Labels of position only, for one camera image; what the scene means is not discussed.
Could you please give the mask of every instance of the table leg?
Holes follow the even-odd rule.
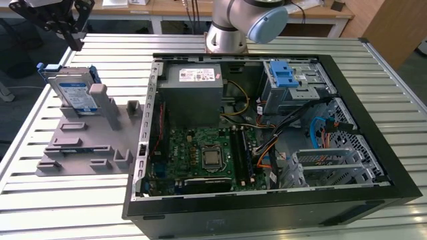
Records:
[[[328,32],[328,35],[327,35],[328,38],[339,38],[341,36],[347,22],[348,22],[347,18],[336,19],[335,25],[332,26],[331,31]]]
[[[152,25],[152,33],[153,34],[162,34],[161,31],[161,16],[150,16],[150,25]]]

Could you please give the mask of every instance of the circuit board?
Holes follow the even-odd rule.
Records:
[[[257,145],[255,131],[252,128],[248,128],[244,130],[244,133],[248,149],[251,150]],[[168,161],[162,163],[164,165],[153,167],[157,169],[157,172],[164,172],[156,183],[160,195],[176,194],[176,182],[166,181],[165,179],[230,178],[230,192],[265,189],[265,176],[263,172],[252,176],[253,181],[249,184],[241,185],[236,181],[230,130],[228,128],[172,129],[168,145]],[[208,169],[204,165],[206,162],[202,160],[202,154],[208,150],[214,149],[218,149],[220,166],[216,169]]]

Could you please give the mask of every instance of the green motherboard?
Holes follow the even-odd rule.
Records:
[[[245,144],[249,152],[256,147],[256,134],[252,128],[244,130]],[[230,178],[230,192],[264,190],[265,176],[263,171],[253,174],[251,181],[241,184],[236,180],[234,158],[230,143],[230,129],[196,128],[172,129],[168,138],[168,161],[156,163],[157,194],[178,194],[174,180],[190,178]]]

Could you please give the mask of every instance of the blue plastic clip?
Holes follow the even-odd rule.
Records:
[[[297,88],[300,83],[293,78],[293,70],[285,61],[271,61],[269,70],[279,88]]]
[[[96,70],[96,67],[93,65],[90,65],[90,67],[88,68],[88,71],[90,73],[90,76],[93,78],[94,83],[100,84],[101,83],[101,79],[100,79],[100,76],[98,76],[98,71]]]
[[[48,64],[45,66],[41,62],[38,62],[36,67],[37,67],[37,73],[40,74],[42,81],[45,82],[45,84],[48,84],[48,79],[42,73],[44,72],[58,72],[62,66],[58,64]]]

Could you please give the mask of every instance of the hard drive label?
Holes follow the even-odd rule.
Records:
[[[82,82],[60,83],[58,87],[73,109],[81,113],[92,114],[97,110],[97,105],[88,93],[88,86]]]

